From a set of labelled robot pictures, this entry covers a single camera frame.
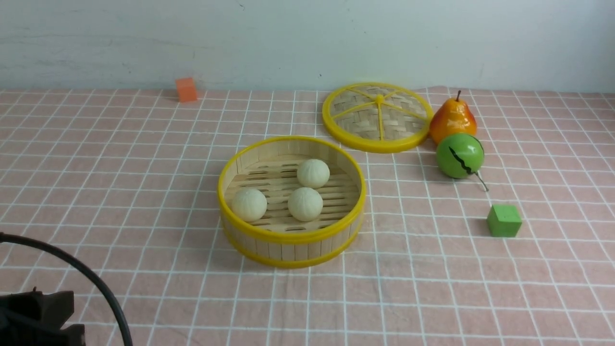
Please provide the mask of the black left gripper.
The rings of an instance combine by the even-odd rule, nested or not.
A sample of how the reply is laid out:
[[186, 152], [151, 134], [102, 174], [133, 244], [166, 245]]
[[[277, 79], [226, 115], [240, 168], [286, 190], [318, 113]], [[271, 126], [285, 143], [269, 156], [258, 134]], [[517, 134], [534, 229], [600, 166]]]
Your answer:
[[84, 346], [85, 326], [64, 324], [74, 313], [74, 293], [33, 289], [0, 298], [2, 346]]

